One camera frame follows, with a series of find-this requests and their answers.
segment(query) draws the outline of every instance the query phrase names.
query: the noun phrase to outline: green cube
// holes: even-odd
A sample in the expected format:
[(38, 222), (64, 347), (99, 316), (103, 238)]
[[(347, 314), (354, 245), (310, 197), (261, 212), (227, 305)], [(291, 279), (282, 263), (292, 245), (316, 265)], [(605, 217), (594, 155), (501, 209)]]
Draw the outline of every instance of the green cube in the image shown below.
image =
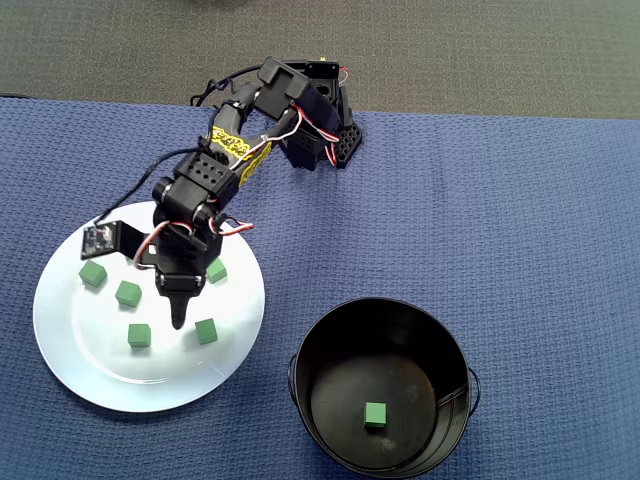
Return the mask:
[(218, 339), (218, 332), (216, 332), (216, 325), (213, 323), (213, 318), (196, 322), (196, 333), (198, 334), (200, 345), (215, 342)]
[(146, 323), (131, 323), (127, 341), (132, 347), (148, 347), (151, 345), (151, 327)]
[(84, 264), (79, 275), (84, 283), (91, 285), (94, 288), (98, 288), (103, 280), (107, 278), (107, 271), (102, 265), (98, 265), (97, 263), (89, 260)]
[(367, 402), (364, 407), (364, 426), (382, 428), (387, 424), (387, 404)]
[(216, 283), (227, 276), (227, 269), (224, 268), (224, 264), (220, 257), (216, 258), (209, 268), (207, 268), (207, 278), (211, 283)]
[(121, 305), (128, 305), (130, 307), (136, 307), (142, 296), (142, 290), (135, 283), (120, 282), (118, 291), (116, 292), (116, 298)]

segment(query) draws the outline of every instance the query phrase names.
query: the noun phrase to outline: black robotic arm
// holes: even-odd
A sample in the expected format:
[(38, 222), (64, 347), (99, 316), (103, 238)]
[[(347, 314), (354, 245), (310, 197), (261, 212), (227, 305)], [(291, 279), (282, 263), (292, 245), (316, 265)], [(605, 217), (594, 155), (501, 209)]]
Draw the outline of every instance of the black robotic arm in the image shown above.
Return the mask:
[[(305, 75), (309, 72), (317, 78)], [(155, 230), (146, 235), (122, 221), (100, 223), (125, 196), (85, 229), (81, 258), (119, 251), (137, 268), (154, 268), (158, 292), (169, 299), (173, 327), (180, 329), (189, 300), (200, 294), (206, 269), (220, 254), (223, 237), (251, 227), (238, 222), (238, 227), (223, 229), (225, 220), (234, 219), (222, 211), (273, 145), (280, 144), (292, 165), (309, 170), (323, 155), (344, 168), (359, 146), (362, 134), (351, 118), (338, 72), (333, 62), (268, 58), (258, 72), (262, 84), (248, 83), (226, 100), (199, 147), (178, 151), (188, 153), (174, 169), (174, 178), (163, 177), (153, 188)], [(276, 123), (260, 135), (243, 137), (242, 126), (254, 108)]]

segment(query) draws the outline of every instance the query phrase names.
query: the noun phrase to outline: yellow label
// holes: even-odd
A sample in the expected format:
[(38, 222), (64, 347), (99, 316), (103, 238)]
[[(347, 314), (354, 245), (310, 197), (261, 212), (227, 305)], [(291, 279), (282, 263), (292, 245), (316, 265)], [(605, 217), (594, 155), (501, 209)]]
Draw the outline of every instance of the yellow label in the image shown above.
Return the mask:
[(244, 185), (245, 182), (249, 180), (249, 177), (256, 172), (260, 164), (263, 162), (265, 158), (267, 158), (267, 155), (269, 155), (269, 153), (271, 153), (271, 142), (267, 143), (267, 146), (262, 149), (262, 152), (260, 152), (260, 155), (255, 157), (251, 161), (251, 165), (249, 165), (244, 170), (244, 172), (242, 172), (242, 175), (240, 176), (240, 186)]
[(217, 143), (231, 155), (238, 158), (249, 151), (249, 145), (246, 144), (244, 140), (239, 137), (229, 135), (220, 127), (213, 127), (211, 129), (211, 141), (213, 143)]

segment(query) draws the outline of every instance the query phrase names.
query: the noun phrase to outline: black bucket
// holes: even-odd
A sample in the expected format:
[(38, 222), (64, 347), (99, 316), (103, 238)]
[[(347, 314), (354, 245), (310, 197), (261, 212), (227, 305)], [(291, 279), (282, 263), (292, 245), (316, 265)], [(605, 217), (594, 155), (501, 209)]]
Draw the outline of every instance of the black bucket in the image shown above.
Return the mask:
[[(478, 386), (473, 408), (471, 377)], [(456, 447), (480, 400), (480, 383), (435, 318), (396, 300), (363, 298), (327, 313), (289, 365), (304, 426), (345, 467), (371, 477), (425, 473)], [(367, 402), (386, 425), (365, 428)]]

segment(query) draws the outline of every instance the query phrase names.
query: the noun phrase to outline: blue textured fabric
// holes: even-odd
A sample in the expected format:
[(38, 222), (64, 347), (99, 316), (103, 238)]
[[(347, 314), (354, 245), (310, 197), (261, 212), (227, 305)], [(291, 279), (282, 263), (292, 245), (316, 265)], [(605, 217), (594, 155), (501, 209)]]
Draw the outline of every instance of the blue textured fabric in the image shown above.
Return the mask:
[(361, 113), (344, 171), (293, 169), (276, 151), (228, 209), (256, 224), (245, 238), (267, 293), (245, 363), (158, 414), (67, 391), (33, 335), (40, 272), (151, 159), (192, 146), (209, 113), (0, 101), (1, 478), (356, 478), (305, 431), (286, 366), (323, 313), (369, 295), (431, 311), (483, 381), (461, 443), (426, 478), (640, 478), (638, 121)]

